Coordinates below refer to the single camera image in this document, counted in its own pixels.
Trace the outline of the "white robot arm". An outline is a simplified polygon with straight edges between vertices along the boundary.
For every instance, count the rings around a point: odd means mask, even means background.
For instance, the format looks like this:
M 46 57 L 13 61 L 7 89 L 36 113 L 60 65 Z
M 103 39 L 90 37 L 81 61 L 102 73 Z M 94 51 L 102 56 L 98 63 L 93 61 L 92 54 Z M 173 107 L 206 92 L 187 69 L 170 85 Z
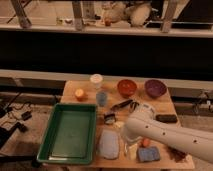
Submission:
M 132 145 L 141 137 L 160 142 L 181 152 L 213 163 L 213 133 L 162 123 L 152 105 L 142 103 L 120 129 L 122 139 Z

